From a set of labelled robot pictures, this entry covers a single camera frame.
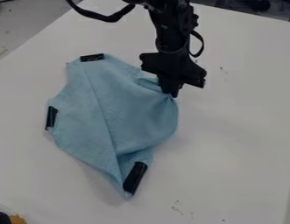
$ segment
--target microfiber cloth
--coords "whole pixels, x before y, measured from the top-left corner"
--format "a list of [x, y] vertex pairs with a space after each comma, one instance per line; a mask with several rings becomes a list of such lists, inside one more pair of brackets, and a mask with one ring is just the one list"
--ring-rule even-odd
[[137, 162], [176, 130], [178, 107], [156, 79], [108, 54], [67, 64], [68, 84], [48, 102], [58, 112], [47, 128], [59, 148], [99, 170], [125, 197]]

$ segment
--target white surface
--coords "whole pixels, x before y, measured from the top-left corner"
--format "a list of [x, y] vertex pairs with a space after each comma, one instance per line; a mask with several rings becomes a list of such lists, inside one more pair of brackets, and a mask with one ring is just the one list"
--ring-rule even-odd
[[68, 10], [70, 6], [65, 0], [15, 0], [0, 3], [0, 59]]
[[[107, 14], [123, 3], [83, 5]], [[44, 131], [46, 102], [65, 85], [70, 60], [100, 52], [139, 65], [140, 53], [155, 51], [146, 11], [138, 7], [114, 25], [70, 11], [0, 60], [0, 202], [29, 224], [282, 224], [290, 194], [290, 24], [204, 6], [196, 12], [207, 86], [180, 92], [179, 128], [129, 201], [55, 146]]]

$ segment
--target debris speck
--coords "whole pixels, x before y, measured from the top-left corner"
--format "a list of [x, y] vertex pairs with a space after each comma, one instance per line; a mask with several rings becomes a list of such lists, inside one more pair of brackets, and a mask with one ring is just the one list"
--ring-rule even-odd
[[179, 213], [180, 215], [184, 215], [184, 214], [183, 214], [183, 212], [182, 212], [182, 211], [180, 211], [180, 209], [178, 209], [177, 207], [175, 207], [175, 206], [172, 206], [171, 208], [172, 208], [172, 210], [173, 210], [173, 211], [175, 211], [175, 212]]
[[175, 205], [180, 205], [180, 206], [182, 205], [178, 199], [174, 202], [174, 204]]

